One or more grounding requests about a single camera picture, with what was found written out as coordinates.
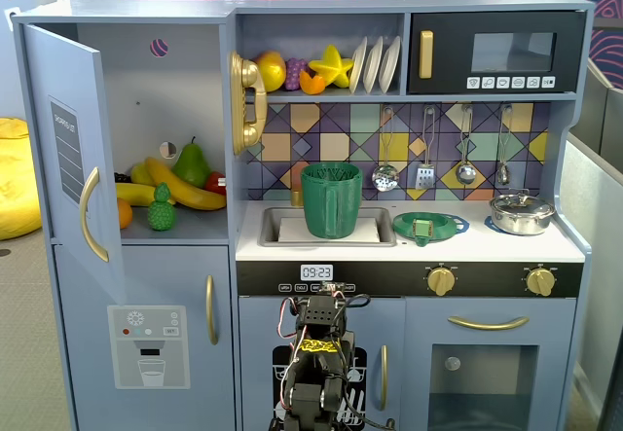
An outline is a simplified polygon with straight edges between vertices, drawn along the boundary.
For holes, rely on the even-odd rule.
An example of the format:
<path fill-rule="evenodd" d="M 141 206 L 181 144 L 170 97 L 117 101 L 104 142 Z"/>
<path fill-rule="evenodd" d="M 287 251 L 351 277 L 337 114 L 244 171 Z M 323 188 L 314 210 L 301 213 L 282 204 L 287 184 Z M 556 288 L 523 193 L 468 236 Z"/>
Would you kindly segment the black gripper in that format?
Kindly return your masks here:
<path fill-rule="evenodd" d="M 346 301 L 331 295 L 313 295 L 296 303 L 298 332 L 307 338 L 341 338 L 346 331 Z"/>

